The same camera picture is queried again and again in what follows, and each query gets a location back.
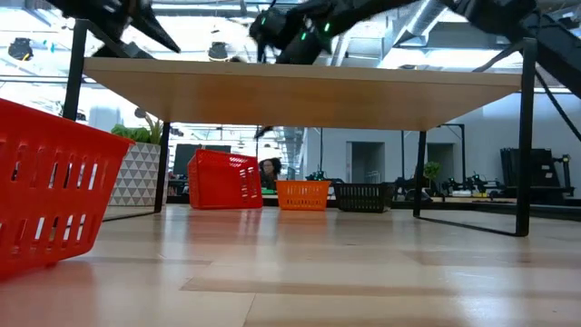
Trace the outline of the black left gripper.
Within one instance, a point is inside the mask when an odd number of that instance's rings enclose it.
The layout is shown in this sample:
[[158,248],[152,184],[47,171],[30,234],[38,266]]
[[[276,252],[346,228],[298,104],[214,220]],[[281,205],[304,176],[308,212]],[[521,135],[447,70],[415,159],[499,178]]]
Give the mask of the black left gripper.
[[[65,18],[88,20],[113,40],[119,40],[131,25],[167,49],[180,53],[181,48],[161,26],[149,0],[45,0],[58,8]],[[136,43],[103,45],[93,57],[153,58]]]

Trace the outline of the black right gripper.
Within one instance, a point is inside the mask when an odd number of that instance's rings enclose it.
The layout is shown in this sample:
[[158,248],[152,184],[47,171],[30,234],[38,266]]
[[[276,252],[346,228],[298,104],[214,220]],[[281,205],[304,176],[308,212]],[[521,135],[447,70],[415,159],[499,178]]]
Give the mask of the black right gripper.
[[267,46],[284,49],[297,33],[297,17],[277,7],[261,11],[250,26],[250,37],[257,43],[257,62],[267,62]]

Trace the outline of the large red plastic basket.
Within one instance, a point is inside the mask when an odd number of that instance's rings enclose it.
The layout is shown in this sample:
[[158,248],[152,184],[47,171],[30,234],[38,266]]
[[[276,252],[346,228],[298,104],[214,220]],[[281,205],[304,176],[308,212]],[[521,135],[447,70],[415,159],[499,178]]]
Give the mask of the large red plastic basket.
[[0,281],[93,248],[133,144],[0,98]]
[[258,160],[198,149],[188,162],[190,205],[198,210],[262,208]]

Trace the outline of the orange plastic basket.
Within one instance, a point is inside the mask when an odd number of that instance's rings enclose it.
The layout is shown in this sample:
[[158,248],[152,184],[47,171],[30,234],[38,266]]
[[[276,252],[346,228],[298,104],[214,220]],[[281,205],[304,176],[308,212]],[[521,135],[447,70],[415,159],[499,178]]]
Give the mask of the orange plastic basket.
[[326,210],[330,181],[279,180],[276,184],[278,205],[282,210]]

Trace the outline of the black plastic basket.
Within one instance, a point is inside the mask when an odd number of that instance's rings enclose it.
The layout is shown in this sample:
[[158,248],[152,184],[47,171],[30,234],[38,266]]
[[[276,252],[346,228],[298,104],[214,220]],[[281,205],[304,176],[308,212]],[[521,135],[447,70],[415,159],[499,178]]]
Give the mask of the black plastic basket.
[[343,212],[384,213],[392,205],[394,189],[389,183],[336,183],[333,188]]

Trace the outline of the black ceiling lamp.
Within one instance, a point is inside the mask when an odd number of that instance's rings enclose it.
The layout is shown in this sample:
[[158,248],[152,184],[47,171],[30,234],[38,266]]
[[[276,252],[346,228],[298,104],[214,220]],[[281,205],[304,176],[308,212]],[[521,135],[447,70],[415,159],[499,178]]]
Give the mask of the black ceiling lamp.
[[29,38],[16,37],[8,46],[8,54],[18,61],[30,61],[34,57],[31,40]]
[[227,44],[224,42],[212,42],[208,49],[208,58],[213,62],[224,62],[229,60]]

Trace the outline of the person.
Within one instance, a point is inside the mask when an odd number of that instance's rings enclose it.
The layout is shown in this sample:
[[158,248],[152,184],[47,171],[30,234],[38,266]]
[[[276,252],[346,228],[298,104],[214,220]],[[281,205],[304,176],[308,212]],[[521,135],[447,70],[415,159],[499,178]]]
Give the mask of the person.
[[276,181],[281,173],[281,161],[279,158],[265,159],[259,162],[261,187],[269,190],[276,189]]

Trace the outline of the succulent plant in patterned pot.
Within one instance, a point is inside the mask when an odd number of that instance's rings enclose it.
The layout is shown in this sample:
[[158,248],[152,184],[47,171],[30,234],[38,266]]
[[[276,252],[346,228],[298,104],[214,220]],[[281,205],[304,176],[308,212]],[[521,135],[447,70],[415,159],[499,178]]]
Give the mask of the succulent plant in patterned pot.
[[112,134],[134,141],[123,158],[109,201],[113,206],[154,206],[162,154],[162,121],[153,120],[141,108],[134,115],[146,127],[116,124]]

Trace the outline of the black equipment rack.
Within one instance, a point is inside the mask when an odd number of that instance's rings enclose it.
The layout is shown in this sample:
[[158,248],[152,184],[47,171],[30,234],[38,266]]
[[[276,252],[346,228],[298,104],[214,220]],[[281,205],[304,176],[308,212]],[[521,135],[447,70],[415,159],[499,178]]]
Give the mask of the black equipment rack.
[[[506,197],[517,197],[519,150],[503,148],[500,160],[503,172]],[[571,157],[563,154],[554,157],[550,149],[532,149],[529,159],[531,179],[531,203],[560,205],[565,196],[573,196],[575,188],[571,185],[569,164]]]

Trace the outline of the silver ceiling duct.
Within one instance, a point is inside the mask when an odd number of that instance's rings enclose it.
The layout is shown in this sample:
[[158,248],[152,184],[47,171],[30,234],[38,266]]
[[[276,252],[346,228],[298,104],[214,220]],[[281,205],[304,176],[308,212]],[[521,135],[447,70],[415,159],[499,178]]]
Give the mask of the silver ceiling duct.
[[428,33],[436,25],[441,14],[448,9],[447,1],[421,0],[419,9],[411,16],[394,45],[396,47],[426,45]]

